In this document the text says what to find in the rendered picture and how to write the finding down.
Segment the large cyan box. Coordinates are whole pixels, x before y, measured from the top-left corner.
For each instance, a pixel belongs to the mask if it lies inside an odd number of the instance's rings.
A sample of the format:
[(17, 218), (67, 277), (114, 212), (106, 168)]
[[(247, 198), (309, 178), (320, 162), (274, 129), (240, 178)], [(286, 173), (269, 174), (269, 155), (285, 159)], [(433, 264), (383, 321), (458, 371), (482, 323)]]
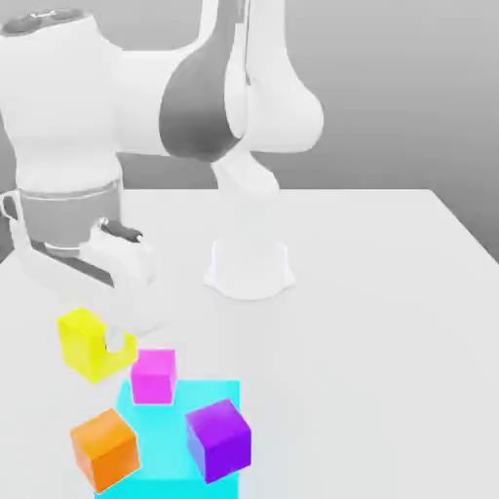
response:
[(223, 399), (239, 406), (240, 383), (180, 380), (173, 404), (136, 405), (124, 381), (115, 410), (136, 434), (140, 468), (95, 499), (239, 499), (239, 474), (205, 483), (187, 447), (184, 415)]

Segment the small magenta cube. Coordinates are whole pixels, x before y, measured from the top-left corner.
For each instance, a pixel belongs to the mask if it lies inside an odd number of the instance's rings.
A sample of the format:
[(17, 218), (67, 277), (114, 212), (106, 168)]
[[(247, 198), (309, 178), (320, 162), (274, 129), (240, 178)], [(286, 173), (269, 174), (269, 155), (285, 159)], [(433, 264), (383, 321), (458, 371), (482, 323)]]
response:
[(131, 369), (134, 404), (172, 404), (176, 355), (171, 349), (139, 349)]

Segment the small orange cube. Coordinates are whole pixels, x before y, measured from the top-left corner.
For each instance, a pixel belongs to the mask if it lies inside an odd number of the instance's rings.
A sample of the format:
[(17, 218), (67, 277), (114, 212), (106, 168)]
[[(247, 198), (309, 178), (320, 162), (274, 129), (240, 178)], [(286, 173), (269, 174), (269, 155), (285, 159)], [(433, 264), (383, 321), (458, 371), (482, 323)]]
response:
[(100, 494), (140, 468), (137, 436), (114, 409), (70, 430), (76, 463)]

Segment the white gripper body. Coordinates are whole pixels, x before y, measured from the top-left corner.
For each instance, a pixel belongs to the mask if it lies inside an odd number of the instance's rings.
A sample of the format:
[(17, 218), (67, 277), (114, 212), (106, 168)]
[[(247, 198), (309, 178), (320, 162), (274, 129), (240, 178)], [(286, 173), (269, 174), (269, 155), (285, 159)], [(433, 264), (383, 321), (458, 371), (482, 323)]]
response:
[(11, 232), (26, 274), (63, 302), (100, 315), (113, 336), (144, 336), (159, 327), (151, 299), (156, 262), (141, 235), (131, 242), (95, 226), (75, 258), (57, 258), (35, 249), (23, 227)]

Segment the small yellow cube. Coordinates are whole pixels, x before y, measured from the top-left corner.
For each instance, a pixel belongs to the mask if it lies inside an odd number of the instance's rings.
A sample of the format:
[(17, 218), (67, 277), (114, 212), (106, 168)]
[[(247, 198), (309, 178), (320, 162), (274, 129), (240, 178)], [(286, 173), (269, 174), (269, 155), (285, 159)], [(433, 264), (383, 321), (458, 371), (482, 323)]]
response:
[(128, 333), (123, 348), (109, 352), (104, 322), (85, 308), (74, 309), (58, 317), (57, 322), (64, 362), (92, 383), (102, 381), (137, 359), (135, 337)]

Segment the small purple cube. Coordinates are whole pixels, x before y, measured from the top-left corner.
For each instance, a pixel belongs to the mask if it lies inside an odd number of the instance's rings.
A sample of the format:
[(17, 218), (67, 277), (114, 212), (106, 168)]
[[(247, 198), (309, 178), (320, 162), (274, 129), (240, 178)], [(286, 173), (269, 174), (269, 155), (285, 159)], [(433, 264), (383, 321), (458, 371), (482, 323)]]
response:
[(251, 429), (230, 399), (184, 415), (187, 448), (206, 484), (251, 464)]

